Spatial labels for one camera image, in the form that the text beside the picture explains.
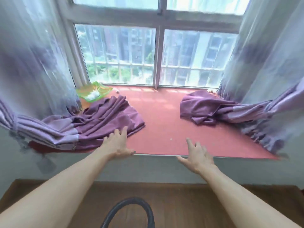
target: purple fabric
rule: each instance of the purple fabric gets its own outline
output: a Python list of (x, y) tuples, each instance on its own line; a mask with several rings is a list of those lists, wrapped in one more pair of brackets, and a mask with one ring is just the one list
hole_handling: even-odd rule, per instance
[(251, 105), (226, 101), (206, 90), (199, 90), (184, 96), (180, 116), (197, 125), (215, 125), (217, 121), (238, 123), (269, 119), (274, 114), (299, 108), (304, 108), (304, 78), (275, 100)]
[(128, 136), (145, 127), (126, 97), (112, 96), (91, 104), (82, 115), (49, 116), (42, 121), (14, 114), (0, 100), (0, 126), (14, 137), (26, 138), (60, 150), (94, 149), (104, 136), (128, 126)]

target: window pane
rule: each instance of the window pane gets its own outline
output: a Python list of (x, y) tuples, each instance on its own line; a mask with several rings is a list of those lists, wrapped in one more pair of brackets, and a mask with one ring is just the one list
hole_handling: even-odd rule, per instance
[(249, 0), (168, 0), (167, 9), (243, 15)]
[(75, 27), (91, 82), (153, 84), (155, 29)]
[(237, 35), (165, 30), (160, 85), (218, 88)]
[(158, 8), (158, 0), (73, 0), (76, 4), (98, 7), (154, 9)]

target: person's left hand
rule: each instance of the person's left hand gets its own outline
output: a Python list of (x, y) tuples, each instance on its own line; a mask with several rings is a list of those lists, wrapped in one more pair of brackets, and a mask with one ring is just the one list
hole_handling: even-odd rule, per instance
[(104, 137), (102, 145), (95, 152), (101, 152), (109, 160), (133, 155), (135, 151), (127, 149), (127, 128), (125, 126), (121, 132), (116, 129), (109, 137)]

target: forearm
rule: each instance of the forearm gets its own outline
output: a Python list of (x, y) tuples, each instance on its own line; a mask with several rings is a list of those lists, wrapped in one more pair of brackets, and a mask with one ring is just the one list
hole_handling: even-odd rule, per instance
[(106, 162), (99, 150), (60, 172), (0, 214), (0, 227), (67, 227)]
[(202, 169), (200, 175), (209, 183), (237, 228), (300, 227), (217, 167)]

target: red mat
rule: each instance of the red mat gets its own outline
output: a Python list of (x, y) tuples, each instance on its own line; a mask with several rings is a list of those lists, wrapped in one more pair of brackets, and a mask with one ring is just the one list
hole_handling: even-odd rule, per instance
[[(140, 87), (118, 87), (120, 94), (143, 117), (146, 127), (128, 138), (129, 148), (137, 154), (187, 155), (186, 137), (199, 141), (217, 157), (268, 158), (276, 156), (254, 143), (248, 136), (236, 129), (218, 124), (215, 127), (196, 126), (190, 121), (180, 119), (179, 103), (183, 96), (194, 90), (159, 89)], [(41, 145), (30, 145), (36, 150), (45, 149)]]

